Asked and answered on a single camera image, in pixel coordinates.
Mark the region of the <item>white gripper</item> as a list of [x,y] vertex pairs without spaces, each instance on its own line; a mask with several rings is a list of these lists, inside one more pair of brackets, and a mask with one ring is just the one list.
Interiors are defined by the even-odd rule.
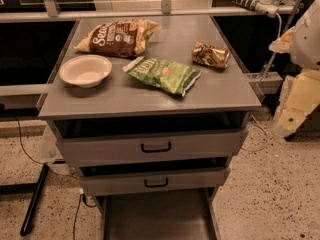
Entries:
[[273,133],[288,137],[320,105],[320,0],[314,0],[295,27],[269,45],[275,53],[289,53],[303,68],[296,77],[287,76],[280,92]]

